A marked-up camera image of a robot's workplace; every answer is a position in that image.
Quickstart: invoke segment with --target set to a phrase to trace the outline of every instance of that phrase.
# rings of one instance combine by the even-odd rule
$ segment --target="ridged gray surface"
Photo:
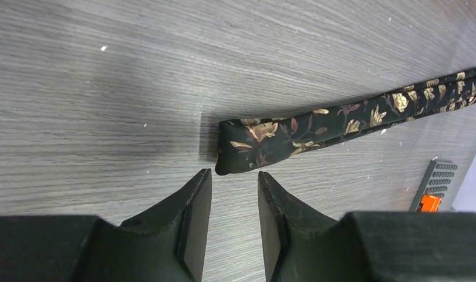
[[[475,65],[471,0],[0,0],[0,214],[120,223],[213,167],[219,120]],[[339,218],[408,210],[434,157],[457,191],[475,152],[476,105],[265,170]],[[204,281],[264,280],[257,173],[214,175]]]

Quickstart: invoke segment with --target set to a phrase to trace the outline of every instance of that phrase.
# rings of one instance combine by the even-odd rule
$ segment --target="orange object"
[[[438,206],[440,205],[441,199],[433,195],[425,194],[421,198],[421,203],[419,204],[418,212],[436,212],[438,211]]]

